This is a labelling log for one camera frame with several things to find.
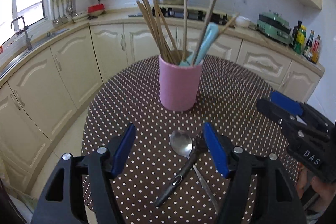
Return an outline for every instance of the kitchen sink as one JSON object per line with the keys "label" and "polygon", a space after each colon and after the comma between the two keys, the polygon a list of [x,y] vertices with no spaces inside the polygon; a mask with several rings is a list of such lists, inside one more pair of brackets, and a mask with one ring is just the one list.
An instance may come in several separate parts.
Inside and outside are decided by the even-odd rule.
{"label": "kitchen sink", "polygon": [[22,53],[20,53],[19,55],[17,55],[1,72],[0,72],[0,78],[5,75],[12,67],[14,67],[22,58],[24,58],[28,53],[30,53],[31,51],[33,51],[34,49],[36,49],[37,47],[41,46],[42,44],[46,43],[47,41],[49,41],[50,39],[54,38],[55,36],[66,32],[70,30],[68,29],[61,29],[58,30],[56,32],[48,32],[47,35],[45,37],[43,37],[42,39],[38,40],[37,42],[33,43],[31,46],[31,50],[25,49]]}

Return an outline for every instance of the spoon handle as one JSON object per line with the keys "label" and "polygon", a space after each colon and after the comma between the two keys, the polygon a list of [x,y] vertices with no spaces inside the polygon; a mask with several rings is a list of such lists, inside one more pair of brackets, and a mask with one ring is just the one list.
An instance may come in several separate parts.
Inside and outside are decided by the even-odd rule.
{"label": "spoon handle", "polygon": [[198,153],[195,149],[193,149],[190,153],[190,158],[183,165],[179,174],[177,174],[172,180],[170,180],[170,184],[164,190],[164,192],[154,201],[154,205],[156,207],[160,207],[168,197],[174,192],[174,190],[180,185],[182,180],[187,176],[193,165],[196,163],[198,158]]}
{"label": "spoon handle", "polygon": [[193,165],[193,168],[195,170],[195,173],[196,173],[203,189],[205,190],[205,192],[207,193],[208,197],[210,198],[212,204],[214,205],[216,213],[218,214],[219,213],[219,206],[218,206],[217,200],[215,199],[215,197],[213,196],[213,193],[211,192],[211,189],[210,189],[208,183],[205,181],[202,174],[199,172],[199,170],[197,169],[197,167],[195,165]]}

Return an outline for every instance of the faucet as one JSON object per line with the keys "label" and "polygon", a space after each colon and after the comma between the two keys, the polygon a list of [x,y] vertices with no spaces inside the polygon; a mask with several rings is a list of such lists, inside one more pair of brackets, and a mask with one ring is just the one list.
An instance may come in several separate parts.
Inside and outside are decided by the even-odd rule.
{"label": "faucet", "polygon": [[30,39],[29,39],[29,37],[28,37],[28,33],[27,33],[28,26],[26,26],[26,24],[25,24],[25,19],[23,18],[23,16],[14,18],[14,19],[12,20],[12,22],[10,23],[10,28],[12,29],[12,28],[13,28],[13,27],[12,27],[12,23],[15,22],[15,21],[18,21],[20,18],[23,20],[23,25],[24,25],[24,27],[23,27],[22,30],[25,32],[25,35],[26,35],[26,43],[27,43],[27,49],[28,49],[28,51],[30,51],[30,50],[32,49],[32,44],[31,44],[31,42],[30,42]]}

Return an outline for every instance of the blue gripper pad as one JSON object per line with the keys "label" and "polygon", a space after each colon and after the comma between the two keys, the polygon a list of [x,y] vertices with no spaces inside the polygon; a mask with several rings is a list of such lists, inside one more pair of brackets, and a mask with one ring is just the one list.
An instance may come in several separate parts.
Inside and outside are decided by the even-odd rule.
{"label": "blue gripper pad", "polygon": [[227,178],[229,175],[227,157],[217,138],[217,132],[214,131],[212,125],[209,122],[204,124],[203,134],[205,142],[210,150],[212,160],[215,162],[217,171]]}
{"label": "blue gripper pad", "polygon": [[114,153],[113,157],[113,167],[111,170],[111,174],[114,177],[117,177],[119,174],[121,174],[124,169],[128,155],[132,149],[135,140],[136,131],[137,129],[135,128],[135,126],[131,124],[126,128],[124,132],[123,139],[121,140],[120,145]]}
{"label": "blue gripper pad", "polygon": [[303,113],[303,110],[298,102],[292,100],[291,98],[283,95],[278,91],[273,91],[271,93],[270,101],[283,108],[284,110],[288,111],[294,117],[301,116]]}

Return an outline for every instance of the light blue utensil handle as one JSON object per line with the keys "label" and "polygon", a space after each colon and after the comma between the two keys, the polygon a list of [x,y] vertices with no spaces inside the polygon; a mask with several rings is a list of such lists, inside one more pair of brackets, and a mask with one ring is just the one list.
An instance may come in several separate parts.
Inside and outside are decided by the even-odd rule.
{"label": "light blue utensil handle", "polygon": [[[198,53],[195,65],[198,65],[202,61],[206,53],[209,51],[209,48],[211,44],[214,42],[218,33],[219,33],[218,25],[215,23],[209,23],[207,30],[205,32],[205,35],[204,35],[203,43],[201,45],[201,48],[199,49],[199,53]],[[194,54],[191,54],[185,62],[181,61],[180,66],[191,66],[193,58],[194,58]]]}

